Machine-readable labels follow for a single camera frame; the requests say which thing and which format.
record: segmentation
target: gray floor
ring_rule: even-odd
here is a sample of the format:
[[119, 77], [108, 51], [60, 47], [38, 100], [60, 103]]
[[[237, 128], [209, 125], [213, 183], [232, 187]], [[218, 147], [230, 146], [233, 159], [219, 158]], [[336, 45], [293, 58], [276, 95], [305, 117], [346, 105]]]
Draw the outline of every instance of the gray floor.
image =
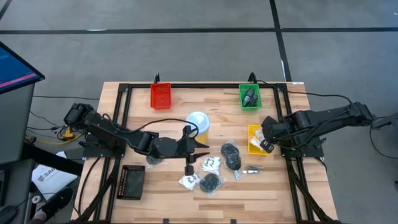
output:
[[[282, 28], [398, 27], [394, 0], [276, 4]], [[273, 26], [266, 0], [13, 0], [0, 21], [0, 30]], [[377, 116], [398, 111], [398, 32], [284, 33], [283, 38], [292, 80], [305, 82], [307, 91], [346, 95], [367, 104]], [[46, 75], [36, 84], [36, 95], [96, 98], [105, 81], [150, 81], [157, 72], [171, 81], [238, 81], [250, 72], [263, 80], [284, 80], [274, 33], [0, 35], [0, 41]], [[61, 124], [75, 101], [35, 98], [32, 111]], [[346, 104], [316, 97], [310, 97], [310, 103], [314, 110]], [[29, 125], [48, 127], [33, 116]], [[373, 136], [383, 153], [398, 157], [391, 128]], [[377, 154], [368, 128], [346, 128], [326, 137], [328, 176], [339, 219], [398, 223], [398, 160]], [[76, 145], [43, 147], [80, 157], [79, 150], [70, 150]], [[71, 210], [68, 207], [56, 220], [68, 220]]]

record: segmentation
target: paper cup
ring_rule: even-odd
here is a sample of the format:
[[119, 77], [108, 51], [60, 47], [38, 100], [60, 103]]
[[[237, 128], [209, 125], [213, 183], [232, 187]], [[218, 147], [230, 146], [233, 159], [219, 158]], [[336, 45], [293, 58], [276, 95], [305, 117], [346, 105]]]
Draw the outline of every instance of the paper cup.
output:
[[208, 131], [210, 128], [210, 119], [207, 114], [201, 111], [192, 112], [187, 116], [187, 121], [196, 124], [199, 128], [199, 133], [195, 140], [202, 144], [207, 144]]

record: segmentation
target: wooden tabletop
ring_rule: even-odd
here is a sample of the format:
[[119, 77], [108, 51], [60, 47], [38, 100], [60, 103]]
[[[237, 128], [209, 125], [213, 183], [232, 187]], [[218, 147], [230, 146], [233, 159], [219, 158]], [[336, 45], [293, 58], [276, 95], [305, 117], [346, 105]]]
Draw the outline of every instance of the wooden tabletop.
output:
[[[113, 115], [118, 85], [118, 82], [104, 83], [98, 105], [100, 114]], [[290, 91], [305, 91], [303, 84], [287, 83], [287, 86]], [[285, 113], [281, 93], [280, 98]], [[289, 94], [289, 98], [293, 112], [309, 109], [306, 95]], [[220, 174], [226, 178], [226, 182], [212, 197], [209, 197], [198, 186], [190, 192], [180, 185], [178, 181], [184, 175], [185, 160], [168, 159], [167, 164], [147, 167], [141, 200], [116, 199], [114, 201], [111, 222], [161, 223], [164, 218], [168, 218], [171, 223], [229, 223], [231, 219], [237, 219], [238, 223], [294, 223], [286, 163], [280, 155], [279, 147], [276, 146], [270, 156], [247, 154], [248, 124], [261, 124], [266, 116], [277, 117], [274, 94], [271, 89], [261, 88], [261, 100], [261, 109], [243, 111], [239, 105], [238, 89], [174, 88], [171, 109], [154, 110], [150, 107], [150, 89], [133, 89], [127, 128], [138, 128], [149, 121], [162, 118], [185, 119], [193, 111], [204, 111], [211, 121], [208, 133], [210, 148], [196, 149], [196, 152], [211, 152], [211, 156], [220, 156], [220, 147], [229, 140], [233, 140], [244, 152], [243, 166], [254, 164], [263, 166], [265, 169], [260, 174], [245, 175], [235, 180], [233, 173], [222, 164]], [[120, 109], [119, 123], [123, 105], [124, 103]], [[183, 127], [183, 123], [168, 121], [152, 124], [144, 130], [159, 132], [160, 136], [180, 139]], [[88, 159], [85, 162], [78, 195], [94, 160]], [[204, 158], [200, 158], [194, 163], [195, 171], [202, 177], [206, 175], [206, 172], [200, 169], [203, 160]], [[104, 159], [100, 159], [88, 178], [82, 199], [82, 210], [98, 193], [103, 161]], [[337, 219], [325, 168], [313, 158], [306, 158], [303, 163], [310, 193], [327, 215]], [[127, 148], [126, 155], [121, 160], [122, 165], [146, 166], [147, 164], [144, 156]], [[105, 217], [108, 193], [103, 200], [101, 218]], [[299, 197], [303, 217], [306, 217], [303, 198], [301, 195]], [[76, 217], [77, 214], [73, 212], [72, 218]]]

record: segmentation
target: green basket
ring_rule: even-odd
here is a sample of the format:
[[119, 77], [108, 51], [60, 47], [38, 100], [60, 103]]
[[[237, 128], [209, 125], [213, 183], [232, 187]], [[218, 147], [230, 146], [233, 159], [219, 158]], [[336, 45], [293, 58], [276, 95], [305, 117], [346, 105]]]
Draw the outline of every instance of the green basket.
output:
[[[259, 97], [259, 99], [257, 101], [257, 106], [243, 106], [244, 95], [251, 88], [254, 89], [254, 94], [256, 94]], [[259, 88], [258, 84], [239, 84], [239, 96], [241, 97], [241, 108], [242, 108], [242, 110], [256, 110], [256, 109], [262, 107], [260, 88]]]

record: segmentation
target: monitor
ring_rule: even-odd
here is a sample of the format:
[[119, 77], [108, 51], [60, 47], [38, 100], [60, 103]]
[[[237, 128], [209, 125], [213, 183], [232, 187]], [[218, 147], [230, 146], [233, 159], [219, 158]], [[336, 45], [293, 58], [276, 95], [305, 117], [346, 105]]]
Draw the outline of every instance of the monitor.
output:
[[0, 42], [0, 94], [44, 78], [43, 74]]

